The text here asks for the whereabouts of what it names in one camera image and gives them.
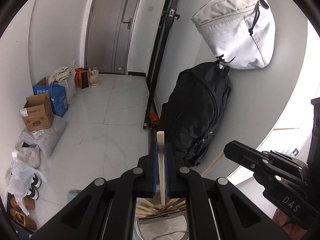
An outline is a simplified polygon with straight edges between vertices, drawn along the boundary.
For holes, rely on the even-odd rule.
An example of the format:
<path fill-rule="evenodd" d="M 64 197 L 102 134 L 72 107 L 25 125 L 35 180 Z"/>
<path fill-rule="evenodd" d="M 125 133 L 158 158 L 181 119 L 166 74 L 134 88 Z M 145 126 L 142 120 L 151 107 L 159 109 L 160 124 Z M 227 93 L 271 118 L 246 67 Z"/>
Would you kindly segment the person right hand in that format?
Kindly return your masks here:
<path fill-rule="evenodd" d="M 272 220 L 281 227 L 292 240 L 302 239 L 307 232 L 299 225 L 291 223 L 289 217 L 279 209 L 276 209 Z"/>

